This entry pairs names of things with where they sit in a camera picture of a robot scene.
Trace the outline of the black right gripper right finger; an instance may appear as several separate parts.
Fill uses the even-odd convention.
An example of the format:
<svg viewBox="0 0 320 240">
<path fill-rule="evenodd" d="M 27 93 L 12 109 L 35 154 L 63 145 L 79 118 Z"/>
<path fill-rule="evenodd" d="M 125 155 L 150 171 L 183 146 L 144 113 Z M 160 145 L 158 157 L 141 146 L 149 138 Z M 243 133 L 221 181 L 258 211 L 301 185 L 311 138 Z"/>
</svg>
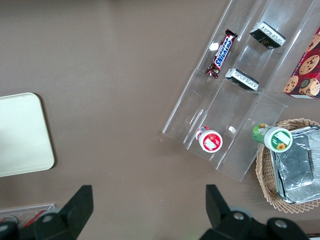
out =
<svg viewBox="0 0 320 240">
<path fill-rule="evenodd" d="M 265 227 L 241 210 L 231 210 L 218 187 L 205 188 L 205 207 L 211 228 L 202 240 L 264 240 Z"/>
</svg>

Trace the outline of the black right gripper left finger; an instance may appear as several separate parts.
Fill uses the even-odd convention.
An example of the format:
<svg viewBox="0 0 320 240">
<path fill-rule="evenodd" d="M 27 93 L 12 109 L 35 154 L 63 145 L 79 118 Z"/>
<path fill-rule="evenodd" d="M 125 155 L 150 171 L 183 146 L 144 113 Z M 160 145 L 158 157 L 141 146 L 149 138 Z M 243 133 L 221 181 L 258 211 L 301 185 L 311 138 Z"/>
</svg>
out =
<svg viewBox="0 0 320 240">
<path fill-rule="evenodd" d="M 59 212 L 41 216 L 34 224 L 36 240 L 76 240 L 93 213 L 93 189 L 83 185 Z"/>
</svg>

